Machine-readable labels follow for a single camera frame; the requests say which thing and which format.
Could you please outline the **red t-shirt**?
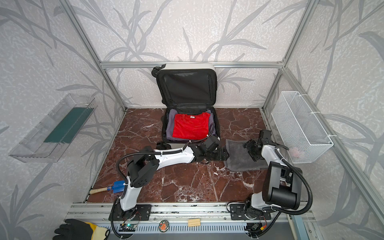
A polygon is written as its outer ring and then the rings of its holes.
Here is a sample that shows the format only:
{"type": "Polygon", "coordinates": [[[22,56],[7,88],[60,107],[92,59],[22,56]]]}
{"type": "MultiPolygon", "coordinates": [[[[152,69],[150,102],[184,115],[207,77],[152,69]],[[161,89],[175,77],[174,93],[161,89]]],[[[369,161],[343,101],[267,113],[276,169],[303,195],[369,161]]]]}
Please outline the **red t-shirt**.
{"type": "Polygon", "coordinates": [[[200,140],[209,134],[210,113],[200,115],[176,114],[173,138],[200,140]]]}

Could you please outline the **purple trousers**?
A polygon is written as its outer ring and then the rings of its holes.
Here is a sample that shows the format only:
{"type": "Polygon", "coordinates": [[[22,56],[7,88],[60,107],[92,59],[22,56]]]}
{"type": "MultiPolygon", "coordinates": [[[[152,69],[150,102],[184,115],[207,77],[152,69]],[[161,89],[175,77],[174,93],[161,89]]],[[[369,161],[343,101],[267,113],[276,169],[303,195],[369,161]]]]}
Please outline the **purple trousers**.
{"type": "MultiPolygon", "coordinates": [[[[205,113],[211,114],[210,122],[209,122],[209,126],[210,126],[209,127],[209,129],[210,129],[209,133],[212,133],[213,135],[215,135],[216,134],[216,126],[215,126],[215,122],[214,122],[214,114],[212,113],[211,110],[208,110],[205,113]]],[[[168,116],[168,123],[167,123],[167,127],[166,127],[166,139],[169,141],[189,141],[189,140],[185,140],[185,139],[173,138],[174,118],[175,118],[176,114],[179,114],[177,112],[177,110],[175,110],[175,109],[170,110],[170,113],[168,116]]]]}

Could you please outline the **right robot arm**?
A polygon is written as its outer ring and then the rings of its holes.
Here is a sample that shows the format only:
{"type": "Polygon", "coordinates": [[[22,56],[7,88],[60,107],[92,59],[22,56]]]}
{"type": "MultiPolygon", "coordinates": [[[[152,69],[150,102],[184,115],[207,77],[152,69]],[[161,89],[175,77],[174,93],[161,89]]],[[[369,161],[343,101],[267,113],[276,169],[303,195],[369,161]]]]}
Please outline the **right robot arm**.
{"type": "Polygon", "coordinates": [[[268,164],[262,191],[245,202],[245,218],[254,220],[273,212],[297,216],[311,209],[314,196],[309,183],[302,170],[281,153],[281,149],[290,149],[272,141],[271,131],[261,130],[259,138],[249,140],[244,147],[253,160],[265,160],[268,164]]]}

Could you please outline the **grey towel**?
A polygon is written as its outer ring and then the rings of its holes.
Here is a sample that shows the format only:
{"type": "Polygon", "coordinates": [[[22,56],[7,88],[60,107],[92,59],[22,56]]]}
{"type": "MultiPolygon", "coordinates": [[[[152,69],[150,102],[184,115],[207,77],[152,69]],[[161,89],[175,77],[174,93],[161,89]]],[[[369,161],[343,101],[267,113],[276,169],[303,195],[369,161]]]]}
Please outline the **grey towel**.
{"type": "Polygon", "coordinates": [[[248,150],[243,147],[245,142],[226,140],[226,150],[229,158],[224,162],[231,172],[247,172],[265,170],[268,164],[265,160],[253,161],[248,150]]]}

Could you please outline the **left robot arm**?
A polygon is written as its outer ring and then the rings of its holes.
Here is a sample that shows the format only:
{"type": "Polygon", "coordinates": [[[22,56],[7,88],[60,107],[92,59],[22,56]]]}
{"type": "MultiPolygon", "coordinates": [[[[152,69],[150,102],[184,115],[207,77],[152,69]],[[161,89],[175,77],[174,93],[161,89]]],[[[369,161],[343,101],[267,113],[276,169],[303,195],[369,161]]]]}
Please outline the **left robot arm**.
{"type": "Polygon", "coordinates": [[[219,137],[211,134],[202,140],[188,141],[177,149],[158,150],[146,147],[124,155],[116,162],[116,170],[123,179],[123,193],[113,203],[109,221],[133,218],[138,211],[137,200],[142,188],[155,173],[165,167],[200,162],[224,162],[229,158],[219,137]]]}

